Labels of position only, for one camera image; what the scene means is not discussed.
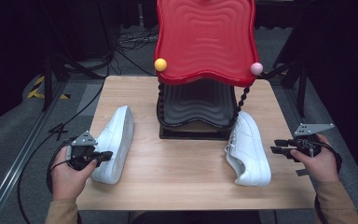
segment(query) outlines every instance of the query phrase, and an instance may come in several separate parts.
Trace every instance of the wooden table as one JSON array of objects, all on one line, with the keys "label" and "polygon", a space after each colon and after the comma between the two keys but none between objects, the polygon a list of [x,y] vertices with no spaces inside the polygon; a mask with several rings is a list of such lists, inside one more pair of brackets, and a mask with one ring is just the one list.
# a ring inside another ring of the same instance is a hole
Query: wooden table
[{"label": "wooden table", "polygon": [[[243,89],[237,88],[237,97]],[[272,154],[275,139],[291,134],[266,80],[251,87],[242,108],[258,125],[272,172],[266,187],[234,184],[226,160],[226,141],[172,140],[158,137],[156,77],[108,77],[90,133],[99,136],[112,115],[129,105],[134,136],[122,176],[116,185],[89,180],[77,199],[81,210],[232,210],[312,208],[310,178],[297,176],[302,163]]]}]

